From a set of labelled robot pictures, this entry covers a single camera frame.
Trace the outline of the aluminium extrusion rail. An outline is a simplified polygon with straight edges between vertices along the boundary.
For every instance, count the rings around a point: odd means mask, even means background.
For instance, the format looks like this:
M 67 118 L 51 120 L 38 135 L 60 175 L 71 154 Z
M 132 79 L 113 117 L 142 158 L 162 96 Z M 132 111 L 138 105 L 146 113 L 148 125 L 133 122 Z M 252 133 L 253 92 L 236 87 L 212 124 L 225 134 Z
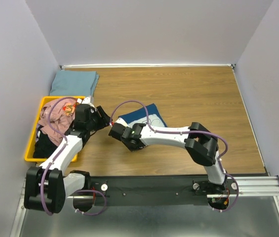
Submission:
M 232 181 L 232 189 L 238 188 L 239 195 L 235 197 L 267 197 L 279 196 L 279 178 L 271 176 L 238 176 L 232 178 L 227 176 L 227 179 Z M 80 190 L 80 192 L 89 192 L 89 190 Z

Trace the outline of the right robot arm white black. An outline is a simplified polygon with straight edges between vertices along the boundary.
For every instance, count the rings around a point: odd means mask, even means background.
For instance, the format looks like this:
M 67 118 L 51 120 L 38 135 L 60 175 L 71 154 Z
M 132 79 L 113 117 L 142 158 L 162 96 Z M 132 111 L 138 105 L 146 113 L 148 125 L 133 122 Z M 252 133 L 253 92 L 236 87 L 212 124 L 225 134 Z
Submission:
M 226 188 L 227 177 L 220 162 L 218 146 L 220 138 L 200 123 L 193 122 L 190 126 L 171 128 L 144 123 L 129 127 L 115 122 L 109 136 L 121 141 L 130 151 L 152 145 L 182 148 L 196 164 L 205 168 L 208 187 L 213 193 L 218 194 Z

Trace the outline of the yellow plastic bin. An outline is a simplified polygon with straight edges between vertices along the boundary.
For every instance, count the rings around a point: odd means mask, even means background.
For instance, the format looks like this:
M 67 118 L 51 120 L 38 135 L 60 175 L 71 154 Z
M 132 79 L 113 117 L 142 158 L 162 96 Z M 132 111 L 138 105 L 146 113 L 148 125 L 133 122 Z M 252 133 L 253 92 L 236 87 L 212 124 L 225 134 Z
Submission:
M 39 112 L 38 112 L 38 115 L 37 115 L 37 118 L 35 120 L 35 123 L 34 123 L 34 127 L 32 129 L 32 134 L 30 136 L 30 139 L 28 141 L 28 145 L 27 145 L 27 148 L 26 148 L 26 152 L 25 152 L 25 161 L 32 161 L 32 162 L 41 162 L 41 161 L 45 161 L 46 158 L 33 158 L 33 153 L 34 153 L 34 148 L 35 148 L 35 131 L 36 131 L 36 125 L 38 124 L 38 121 L 40 119 L 40 112 L 41 112 L 41 109 L 42 107 L 52 101 L 52 100 L 55 100 L 55 99 L 61 99 L 62 97 L 61 96 L 45 96 L 42 98 L 41 102 L 40 102 L 40 108 L 39 108 Z M 73 99 L 78 99 L 78 98 L 81 98 L 83 99 L 84 97 L 83 96 L 74 96 L 74 97 L 69 97 L 69 98 L 73 98 Z M 50 118 L 50 114 L 52 112 L 52 110 L 54 109 L 54 107 L 57 105 L 57 103 L 59 103 L 60 101 L 58 100 L 54 106 L 52 107 L 52 109 L 50 110 L 50 113 L 49 113 L 49 116 L 48 116 L 48 119 Z M 48 125 L 51 127 L 51 129 L 53 129 L 54 131 L 58 132 L 60 135 L 62 135 L 62 133 L 60 133 L 58 130 L 54 129 L 50 122 L 48 121 Z

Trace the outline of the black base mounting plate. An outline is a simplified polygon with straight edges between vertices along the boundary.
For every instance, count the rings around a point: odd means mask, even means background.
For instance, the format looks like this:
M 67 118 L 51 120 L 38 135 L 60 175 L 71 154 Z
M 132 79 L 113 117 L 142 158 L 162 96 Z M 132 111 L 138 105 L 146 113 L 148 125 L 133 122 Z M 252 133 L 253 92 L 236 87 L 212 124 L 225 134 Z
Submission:
M 88 211 L 95 206 L 209 205 L 214 210 L 230 210 L 239 189 L 232 181 L 212 184 L 207 175 L 93 176 L 89 192 L 75 192 L 74 207 Z

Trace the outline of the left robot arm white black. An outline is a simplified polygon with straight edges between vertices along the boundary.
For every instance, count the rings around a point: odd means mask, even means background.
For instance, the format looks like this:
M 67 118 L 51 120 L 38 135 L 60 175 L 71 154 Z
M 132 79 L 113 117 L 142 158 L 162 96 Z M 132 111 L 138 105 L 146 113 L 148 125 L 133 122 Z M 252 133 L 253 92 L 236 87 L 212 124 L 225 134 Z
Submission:
M 40 166 L 26 173 L 24 207 L 44 211 L 48 215 L 59 213 L 68 196 L 85 195 L 91 188 L 89 172 L 74 170 L 65 175 L 67 167 L 90 139 L 92 132 L 109 126 L 110 117 L 101 106 L 79 104 L 75 119 L 55 152 Z

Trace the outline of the folded light blue t-shirt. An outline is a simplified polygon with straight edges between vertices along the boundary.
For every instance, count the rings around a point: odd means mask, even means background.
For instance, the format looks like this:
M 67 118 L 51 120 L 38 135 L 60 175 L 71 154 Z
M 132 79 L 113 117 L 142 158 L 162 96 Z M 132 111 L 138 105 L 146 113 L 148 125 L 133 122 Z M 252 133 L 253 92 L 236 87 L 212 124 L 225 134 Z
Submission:
M 98 80 L 95 71 L 61 70 L 56 73 L 49 96 L 93 96 Z

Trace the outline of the pink t-shirt in bin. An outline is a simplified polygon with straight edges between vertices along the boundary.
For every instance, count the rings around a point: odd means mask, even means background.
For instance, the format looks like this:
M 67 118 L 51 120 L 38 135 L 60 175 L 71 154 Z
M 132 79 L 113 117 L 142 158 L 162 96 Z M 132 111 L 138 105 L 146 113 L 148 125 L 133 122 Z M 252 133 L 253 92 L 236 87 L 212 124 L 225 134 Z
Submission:
M 76 108 L 76 99 L 67 98 L 54 107 L 50 114 L 50 118 L 48 119 L 50 110 L 54 106 L 54 104 L 59 99 L 52 100 L 46 103 L 40 112 L 40 119 L 38 124 L 42 125 L 41 133 L 48 135 L 49 139 L 56 145 L 59 146 L 62 142 L 63 137 L 48 125 L 48 121 L 51 126 L 58 130 L 60 133 L 64 134 L 73 120 L 75 119 L 75 108 Z

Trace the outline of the black garment in bin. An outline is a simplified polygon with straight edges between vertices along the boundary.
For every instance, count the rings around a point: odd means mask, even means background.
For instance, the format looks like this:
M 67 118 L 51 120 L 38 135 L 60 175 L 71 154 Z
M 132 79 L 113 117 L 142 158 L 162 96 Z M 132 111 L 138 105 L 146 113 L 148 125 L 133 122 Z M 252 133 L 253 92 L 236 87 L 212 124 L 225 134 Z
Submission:
M 33 158 L 49 158 L 57 148 L 48 135 L 41 133 L 35 143 Z

